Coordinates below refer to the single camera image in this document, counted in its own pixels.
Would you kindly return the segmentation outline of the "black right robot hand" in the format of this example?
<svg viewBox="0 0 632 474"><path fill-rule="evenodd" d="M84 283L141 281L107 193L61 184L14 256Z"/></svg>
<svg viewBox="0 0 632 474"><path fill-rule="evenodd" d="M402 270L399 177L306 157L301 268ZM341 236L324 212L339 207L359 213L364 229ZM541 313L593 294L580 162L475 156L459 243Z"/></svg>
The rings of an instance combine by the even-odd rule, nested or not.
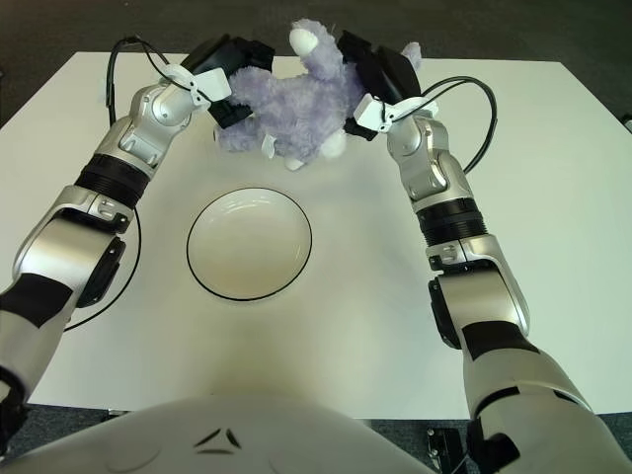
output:
<svg viewBox="0 0 632 474"><path fill-rule="evenodd" d="M343 31L337 47L343 56L343 131L370 141L393 123L399 103L421 95L421 47L411 42L398 52L349 31Z"/></svg>

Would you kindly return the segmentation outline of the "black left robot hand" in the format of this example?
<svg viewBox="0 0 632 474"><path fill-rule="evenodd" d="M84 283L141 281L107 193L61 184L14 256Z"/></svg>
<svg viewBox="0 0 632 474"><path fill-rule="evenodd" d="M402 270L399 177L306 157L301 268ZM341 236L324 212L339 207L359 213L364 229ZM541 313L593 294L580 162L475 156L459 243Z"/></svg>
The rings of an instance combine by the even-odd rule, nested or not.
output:
<svg viewBox="0 0 632 474"><path fill-rule="evenodd" d="M258 40L223 35L196 47L181 65L194 75L221 68L230 78L241 68L253 66L272 71L276 50ZM208 111L221 128L246 119L252 110L246 105L232 105L227 99L212 101Z"/></svg>

